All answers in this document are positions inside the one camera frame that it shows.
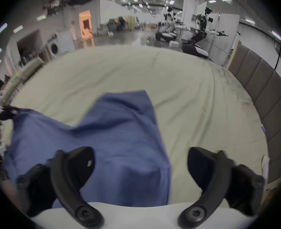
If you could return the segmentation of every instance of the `floor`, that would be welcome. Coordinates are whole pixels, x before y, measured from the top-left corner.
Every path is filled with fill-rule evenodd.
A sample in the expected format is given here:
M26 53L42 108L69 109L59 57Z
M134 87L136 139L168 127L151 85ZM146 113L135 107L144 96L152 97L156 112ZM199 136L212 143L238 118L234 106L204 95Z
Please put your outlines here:
M77 43L76 49L105 45L153 46L182 52L180 48L169 47L169 43L155 40L155 30L122 31L114 33L113 36L94 37L93 39Z

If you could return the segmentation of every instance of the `humanoid robot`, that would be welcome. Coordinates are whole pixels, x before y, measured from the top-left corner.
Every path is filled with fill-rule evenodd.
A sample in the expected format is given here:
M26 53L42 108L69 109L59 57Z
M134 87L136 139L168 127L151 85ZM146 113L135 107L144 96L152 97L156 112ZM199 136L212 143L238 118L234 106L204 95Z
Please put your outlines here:
M196 43L206 38L207 34L215 36L227 36L224 34L224 31L215 31L209 29L209 26L213 22L213 19L208 16L211 12L212 10L206 7L205 15L199 14L197 16L197 28L195 30L195 35L190 38L187 43L183 44L183 52L207 59L208 52L199 45L196 45Z
M171 7L168 7L167 12L164 14L165 23L158 23L158 31L155 34L156 40L160 41L161 38L166 42L174 41L177 37L175 32L174 23L176 21L176 13Z

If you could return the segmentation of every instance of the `blue towel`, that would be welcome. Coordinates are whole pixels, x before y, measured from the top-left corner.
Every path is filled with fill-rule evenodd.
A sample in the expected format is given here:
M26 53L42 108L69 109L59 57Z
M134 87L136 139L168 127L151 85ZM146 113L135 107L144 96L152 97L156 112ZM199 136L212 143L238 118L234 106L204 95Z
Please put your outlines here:
M122 206L168 204L171 171L154 109L145 91L104 94L77 126L31 109L14 117L4 167L15 187L17 176L65 152L88 146L95 169L80 190L86 202ZM53 208L62 207L55 201Z

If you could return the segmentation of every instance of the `bed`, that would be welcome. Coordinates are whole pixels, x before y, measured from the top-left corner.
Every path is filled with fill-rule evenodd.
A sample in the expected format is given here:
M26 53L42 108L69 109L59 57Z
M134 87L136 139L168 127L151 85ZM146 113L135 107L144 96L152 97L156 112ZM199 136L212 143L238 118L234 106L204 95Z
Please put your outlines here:
M81 49L48 63L11 105L76 125L103 93L136 90L146 90L154 106L172 169L170 204L201 194L188 173L189 147L224 150L261 174L267 142L251 97L230 71L196 56L156 47ZM12 128L4 123L7 145Z

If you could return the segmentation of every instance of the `gray padded headboard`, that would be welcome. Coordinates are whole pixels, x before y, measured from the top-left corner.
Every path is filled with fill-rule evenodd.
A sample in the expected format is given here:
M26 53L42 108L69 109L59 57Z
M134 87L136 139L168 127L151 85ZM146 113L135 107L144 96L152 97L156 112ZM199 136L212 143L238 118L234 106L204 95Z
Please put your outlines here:
M268 183L281 177L281 78L260 56L238 43L228 70L253 100L262 124L270 158Z

